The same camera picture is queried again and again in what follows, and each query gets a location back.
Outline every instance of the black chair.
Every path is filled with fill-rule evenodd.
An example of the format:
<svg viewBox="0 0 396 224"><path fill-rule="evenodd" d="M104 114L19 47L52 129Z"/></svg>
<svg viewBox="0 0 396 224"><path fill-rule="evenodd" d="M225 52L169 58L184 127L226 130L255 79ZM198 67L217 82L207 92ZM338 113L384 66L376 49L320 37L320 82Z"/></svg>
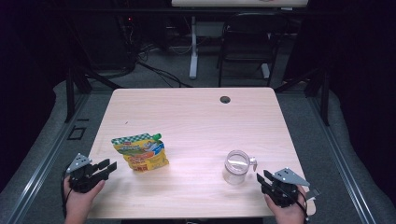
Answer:
<svg viewBox="0 0 396 224"><path fill-rule="evenodd" d="M279 41L288 29L288 18L276 12L237 13L225 23L222 31L218 60L219 87L224 78L257 79L254 77L224 77L223 63L256 63L257 69L263 63L269 66L270 86Z"/></svg>

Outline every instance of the food pouch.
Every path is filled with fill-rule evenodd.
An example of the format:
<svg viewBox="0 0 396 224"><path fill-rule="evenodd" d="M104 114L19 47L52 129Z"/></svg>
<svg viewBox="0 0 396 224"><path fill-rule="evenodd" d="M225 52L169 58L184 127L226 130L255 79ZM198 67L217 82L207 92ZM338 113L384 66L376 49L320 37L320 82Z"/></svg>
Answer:
<svg viewBox="0 0 396 224"><path fill-rule="evenodd" d="M134 136L114 138L113 147L123 155L134 171L149 171L169 164L161 134L143 133Z"/></svg>

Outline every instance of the gray carpet floor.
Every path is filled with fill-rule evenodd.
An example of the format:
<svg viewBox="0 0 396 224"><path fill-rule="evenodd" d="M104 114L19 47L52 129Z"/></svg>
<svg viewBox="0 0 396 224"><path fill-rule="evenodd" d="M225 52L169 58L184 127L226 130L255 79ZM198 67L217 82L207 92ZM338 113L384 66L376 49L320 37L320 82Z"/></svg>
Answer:
<svg viewBox="0 0 396 224"><path fill-rule="evenodd" d="M292 49L293 38L285 38L276 64L272 87L281 85L284 69ZM216 41L203 39L199 47L198 77L189 79L191 52L186 48L172 48L166 52L151 50L142 56L142 62L177 76L194 88L217 87L216 68L218 46ZM101 73L105 77L110 72ZM124 88L170 88L157 74L137 65L125 76L113 77L111 81ZM51 116L24 160L20 169L0 194L0 223L62 223L60 180L61 173L77 153L89 154L94 137L106 111L112 90L97 80L90 79L91 94L76 90L77 113L69 123L66 118L65 83L55 87L56 105ZM177 84L169 81L173 87ZM262 85L241 83L238 86ZM396 223L396 211L388 197L375 185L364 165L356 156L348 141L337 97L331 93L329 105L330 127L318 118L318 99L306 98L304 83L279 93L277 99L288 125L306 179L322 194L316 199L317 212L311 223ZM84 129L80 140L68 140L74 128ZM363 207L369 217L360 212L361 204L354 200L356 190L348 187L343 168L334 157L333 148L339 148L347 169L353 174L353 182L361 193ZM87 223L121 223L120 220L88 220ZM275 223L273 217L265 217L263 223Z"/></svg>

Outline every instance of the person's left hand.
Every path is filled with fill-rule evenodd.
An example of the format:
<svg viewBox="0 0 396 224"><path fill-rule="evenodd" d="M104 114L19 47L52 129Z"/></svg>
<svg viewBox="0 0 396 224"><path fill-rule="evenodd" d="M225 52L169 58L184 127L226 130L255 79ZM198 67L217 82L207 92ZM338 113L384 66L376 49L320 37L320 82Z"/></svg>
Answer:
<svg viewBox="0 0 396 224"><path fill-rule="evenodd" d="M67 198L67 215L64 223L84 223L87 219L88 213L91 210L93 199L105 186L105 180L101 180L90 191L86 193L79 193L70 189L69 179L70 176L64 179L64 197Z"/></svg>

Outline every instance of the table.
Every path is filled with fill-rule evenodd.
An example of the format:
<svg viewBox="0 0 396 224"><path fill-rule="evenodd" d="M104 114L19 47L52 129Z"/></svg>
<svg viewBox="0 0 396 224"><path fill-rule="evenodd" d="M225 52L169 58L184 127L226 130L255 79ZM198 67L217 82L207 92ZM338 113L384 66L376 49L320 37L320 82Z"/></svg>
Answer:
<svg viewBox="0 0 396 224"><path fill-rule="evenodd" d="M173 7L306 7L308 0L172 0ZM191 19L191 64L190 79L197 78L198 53L196 42L197 21ZM262 66L262 73L269 74L268 65Z"/></svg>
<svg viewBox="0 0 396 224"><path fill-rule="evenodd" d="M230 103L222 103L221 96ZM133 172L110 142L141 133L162 134L169 165ZM224 181L224 161L234 149L256 157L261 175L263 169L289 167L304 177L272 89L115 90L89 157L92 163L116 161L118 169L89 218L272 216L252 169L239 186ZM315 211L308 202L308 214Z"/></svg>

